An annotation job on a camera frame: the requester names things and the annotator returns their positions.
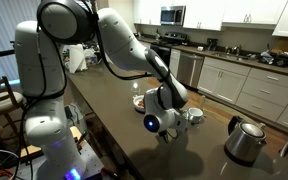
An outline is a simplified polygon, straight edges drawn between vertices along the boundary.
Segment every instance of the dish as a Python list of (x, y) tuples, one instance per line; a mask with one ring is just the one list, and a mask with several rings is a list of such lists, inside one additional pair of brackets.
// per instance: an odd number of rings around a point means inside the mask
[(143, 101), (144, 95), (135, 96), (133, 98), (133, 105), (137, 111), (145, 112), (145, 108), (143, 106), (139, 106), (140, 101)]

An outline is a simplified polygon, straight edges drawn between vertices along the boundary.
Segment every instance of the window blind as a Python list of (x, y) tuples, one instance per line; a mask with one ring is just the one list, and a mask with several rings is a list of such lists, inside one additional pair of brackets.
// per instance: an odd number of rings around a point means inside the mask
[[(15, 28), (23, 21), (36, 20), (40, 0), (0, 0), (0, 51), (13, 49)], [(0, 57), (0, 78), (18, 79), (15, 55)]]

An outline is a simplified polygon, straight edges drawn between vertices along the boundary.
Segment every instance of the kitchen sink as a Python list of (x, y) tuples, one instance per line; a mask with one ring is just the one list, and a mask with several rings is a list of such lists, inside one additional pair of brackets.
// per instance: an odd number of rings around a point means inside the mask
[(230, 60), (236, 60), (236, 61), (238, 61), (238, 60), (246, 60), (246, 59), (249, 58), (247, 56), (240, 56), (240, 55), (227, 54), (227, 53), (214, 53), (212, 55), (218, 56), (218, 57), (227, 58), (227, 59), (230, 59)]

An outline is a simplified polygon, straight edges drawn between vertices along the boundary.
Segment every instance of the stove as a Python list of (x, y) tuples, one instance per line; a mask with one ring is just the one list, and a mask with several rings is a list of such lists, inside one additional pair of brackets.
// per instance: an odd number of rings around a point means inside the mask
[(161, 57), (166, 66), (169, 66), (172, 46), (182, 45), (187, 38), (186, 34), (167, 32), (161, 41), (151, 43), (151, 49)]

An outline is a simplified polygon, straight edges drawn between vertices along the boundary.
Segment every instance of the gray countertop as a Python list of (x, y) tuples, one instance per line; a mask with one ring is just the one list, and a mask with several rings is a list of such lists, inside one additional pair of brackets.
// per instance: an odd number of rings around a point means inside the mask
[[(112, 65), (120, 75), (132, 75)], [(224, 153), (227, 126), (207, 115), (178, 139), (159, 142), (143, 124), (144, 114), (134, 110), (131, 87), (141, 92), (154, 88), (150, 78), (122, 81), (102, 64), (68, 74), (69, 79), (94, 110), (118, 146), (144, 179), (285, 179), (288, 161), (262, 149), (253, 167), (231, 161)]]
[[(143, 42), (147, 42), (147, 43), (156, 42), (156, 40), (150, 39), (150, 38), (141, 38), (141, 39), (139, 39), (139, 41), (143, 41)], [(258, 60), (241, 60), (241, 61), (230, 60), (227, 58), (213, 55), (213, 54), (217, 53), (216, 51), (197, 51), (197, 47), (192, 47), (192, 46), (182, 46), (181, 45), (181, 46), (173, 46), (172, 48), (177, 49), (177, 50), (181, 50), (181, 51), (185, 51), (185, 52), (189, 52), (189, 53), (195, 53), (197, 55), (203, 55), (203, 56), (207, 56), (207, 57), (216, 58), (216, 59), (227, 61), (227, 62), (232, 62), (232, 63), (236, 63), (236, 64), (241, 64), (241, 65), (245, 65), (245, 66), (249, 66), (249, 67), (254, 67), (254, 68), (258, 68), (258, 69), (263, 69), (263, 70), (267, 70), (267, 71), (271, 71), (271, 72), (275, 72), (275, 73), (288, 75), (288, 67), (283, 68), (283, 67), (267, 65), (267, 64), (259, 63)]]

